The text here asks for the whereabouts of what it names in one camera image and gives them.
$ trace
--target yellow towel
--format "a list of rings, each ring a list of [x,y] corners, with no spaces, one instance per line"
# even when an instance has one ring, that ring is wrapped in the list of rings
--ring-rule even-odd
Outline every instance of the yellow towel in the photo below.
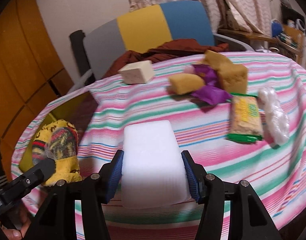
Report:
[[[45,186],[54,186],[60,179],[64,179],[69,183],[82,180],[76,155],[65,159],[55,160],[55,164],[56,171],[45,182]]]
[[[59,127],[70,127],[75,130],[74,125],[61,119],[43,126],[41,130],[35,135],[34,140],[38,139],[40,141],[47,143],[52,136],[52,132]]]

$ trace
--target brown cloth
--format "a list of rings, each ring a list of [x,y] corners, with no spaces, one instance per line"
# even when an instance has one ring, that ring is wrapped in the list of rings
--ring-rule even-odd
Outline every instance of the brown cloth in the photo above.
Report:
[[[157,63],[172,58],[203,54],[207,50],[215,52],[228,51],[228,44],[222,43],[218,46],[201,46],[195,39],[178,39],[166,42],[156,49],[149,49],[145,53],[129,50],[113,62],[103,78],[118,74],[118,71],[128,63],[143,60],[151,60],[152,63]]]

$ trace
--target wooden door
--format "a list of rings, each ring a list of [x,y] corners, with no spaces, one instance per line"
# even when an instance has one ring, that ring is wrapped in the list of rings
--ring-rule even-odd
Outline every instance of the wooden door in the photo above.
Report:
[[[11,157],[29,123],[73,85],[44,27],[35,0],[10,0],[0,15],[0,148]]]

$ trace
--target cream sponge block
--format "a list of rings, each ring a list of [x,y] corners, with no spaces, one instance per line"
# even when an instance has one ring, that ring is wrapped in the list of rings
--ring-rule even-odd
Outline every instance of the cream sponge block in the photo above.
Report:
[[[150,60],[129,63],[118,71],[125,84],[146,84],[154,76]]]
[[[122,206],[161,207],[191,198],[181,150],[169,121],[124,129]]]

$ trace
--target human hand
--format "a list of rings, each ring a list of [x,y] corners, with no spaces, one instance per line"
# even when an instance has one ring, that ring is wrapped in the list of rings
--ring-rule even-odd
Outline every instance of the human hand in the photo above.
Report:
[[[25,236],[26,231],[31,224],[31,220],[28,217],[28,212],[23,205],[19,207],[19,216],[20,221],[23,224],[21,230],[7,229],[6,227],[2,226],[2,230],[9,240],[21,240]]]

